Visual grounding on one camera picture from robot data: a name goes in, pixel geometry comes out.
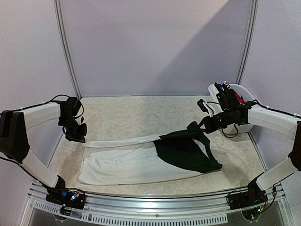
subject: cable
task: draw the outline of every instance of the cable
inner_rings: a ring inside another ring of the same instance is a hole
[[[78,191],[78,192],[82,192],[83,195],[84,195],[84,197],[86,197],[86,193],[85,193],[83,190],[77,189],[77,191]],[[70,216],[70,215],[71,215],[72,210],[66,209],[66,205],[68,205],[68,204],[69,204],[70,202],[72,202],[74,199],[71,198],[67,203],[65,203],[65,204],[61,207],[61,209],[60,209],[61,214],[66,215],[66,216]]]
[[[62,131],[66,135],[66,131],[65,131],[65,127],[64,126],[62,127]]]
[[[290,116],[292,116],[292,117],[296,117],[296,118],[298,118],[298,119],[301,119],[301,116],[294,115],[294,114],[289,113],[289,112],[284,112],[284,111],[281,111],[281,110],[277,110],[277,109],[273,109],[273,108],[269,108],[269,107],[267,107],[267,106],[264,106],[264,105],[262,105],[261,103],[259,103],[259,101],[256,100],[256,99],[253,100],[252,102],[255,102],[257,105],[259,105],[260,107],[263,107],[263,108],[265,108],[265,109],[267,109],[267,110],[270,110],[270,111],[273,111],[273,112],[282,113],[282,114],[287,114],[287,115],[290,115]]]
[[[85,109],[84,109],[83,104],[80,103],[80,106],[81,106],[81,108],[83,109],[83,111],[82,111],[82,113],[81,113],[79,116],[74,117],[75,119],[78,119],[79,117],[83,116],[83,114],[84,114]]]
[[[236,136],[238,135],[238,128],[236,127],[236,123],[234,124],[234,128],[235,128],[235,130],[236,130],[236,134],[235,134],[234,136],[232,136],[232,137],[227,136],[227,135],[225,134],[223,128],[222,128],[222,133],[223,133],[223,135],[224,135],[226,138],[234,138],[234,137],[236,137]]]
[[[267,210],[273,205],[275,199],[276,199],[276,196],[274,196],[273,201],[271,202],[271,204],[270,204],[267,208],[264,208],[264,209],[260,212],[260,214],[262,214],[263,212],[267,211]]]
[[[216,105],[220,105],[220,103],[217,102],[213,102],[213,101],[206,101],[207,103],[211,103],[211,104],[216,104]]]
[[[238,190],[234,190],[234,191],[229,192],[229,193],[227,194],[227,196],[226,196],[226,201],[227,201],[227,202],[229,202],[229,196],[230,196],[232,193],[234,193],[234,192],[239,192],[239,193],[241,193],[241,192],[238,191]]]
[[[7,158],[3,158],[0,156],[0,159],[2,160],[5,160],[5,161],[8,161],[8,162],[12,162],[13,164],[16,164],[17,166],[19,166],[21,169],[23,169],[23,171],[25,173],[27,173],[29,176],[31,176],[33,179],[35,179],[36,181],[39,181],[34,175],[32,175],[30,172],[28,172],[26,169],[24,169],[23,166],[21,166],[18,162],[14,161],[14,160],[10,160],[10,159],[7,159]]]
[[[37,105],[31,105],[31,106],[28,106],[28,107],[24,107],[24,108],[20,108],[20,109],[15,109],[15,110],[8,110],[9,112],[18,112],[18,111],[22,111],[22,110],[26,110],[26,109],[29,109],[29,108],[33,108],[33,107],[38,107],[38,106],[42,106],[42,105],[46,105],[46,104],[49,104],[50,102],[52,102],[54,99],[56,99],[57,97],[70,97],[68,95],[65,95],[65,94],[59,94],[59,95],[56,95],[54,98],[52,98],[51,100],[48,100],[46,101],[45,103],[41,103],[41,104],[37,104]]]

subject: white basket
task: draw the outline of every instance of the white basket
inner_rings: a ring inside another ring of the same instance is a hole
[[[237,94],[241,97],[243,97],[244,101],[253,101],[255,100],[255,97],[243,86],[237,85],[237,84],[230,84],[230,86],[237,92]],[[218,91],[214,84],[211,84],[208,87],[209,93],[211,95],[211,98],[214,102],[218,103],[216,94],[218,94]],[[214,106],[214,113],[217,114],[219,112],[222,112],[222,109],[219,105],[212,105]],[[247,133],[252,129],[253,125],[247,124],[247,125],[240,125],[237,126],[238,133]],[[236,129],[234,128],[234,125],[229,125],[227,128],[224,129],[224,132],[226,134],[236,134]]]

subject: white cloth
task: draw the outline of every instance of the white cloth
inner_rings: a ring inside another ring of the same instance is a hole
[[[159,135],[117,141],[92,141],[85,147],[79,181],[89,185],[143,184],[190,178],[196,171],[170,165],[157,156]],[[205,146],[196,141],[206,154]]]

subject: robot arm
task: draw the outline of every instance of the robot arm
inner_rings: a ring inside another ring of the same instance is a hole
[[[69,97],[66,101],[47,102],[20,111],[3,111],[0,117],[0,151],[42,183],[48,191],[47,201],[68,203],[67,206],[79,209],[84,206],[85,195],[77,194],[78,199],[70,200],[75,193],[34,155],[26,132],[49,120],[59,119],[58,125],[63,126],[66,139],[84,143],[87,126],[76,121],[81,107],[76,97]]]
[[[258,197],[265,196],[265,190],[293,173],[301,171],[301,119],[297,118],[296,115],[290,116],[258,107],[255,102],[249,101],[242,104],[237,99],[237,94],[233,89],[225,88],[222,90],[217,84],[215,87],[219,91],[217,99],[223,112],[205,117],[199,124],[202,131],[211,133],[234,123],[238,125],[252,124],[274,130],[294,140],[293,150],[288,157],[252,180],[248,184],[246,193],[229,196],[230,207],[234,209],[258,204],[260,203]],[[203,100],[198,101],[200,108],[207,112],[203,107],[205,104]]]

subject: purple wall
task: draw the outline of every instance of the purple wall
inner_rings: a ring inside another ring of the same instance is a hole
[[[53,1],[0,2],[0,112],[65,93],[74,95]],[[62,129],[50,121],[28,131],[32,151],[47,164]],[[16,226],[32,178],[0,160],[0,225]]]
[[[259,1],[250,54],[242,79],[270,107],[301,113],[301,2]],[[256,127],[252,133],[268,169],[292,150],[293,141]],[[301,173],[282,183],[296,226],[301,226]]]
[[[204,95],[235,82],[251,3],[62,1],[82,95]]]

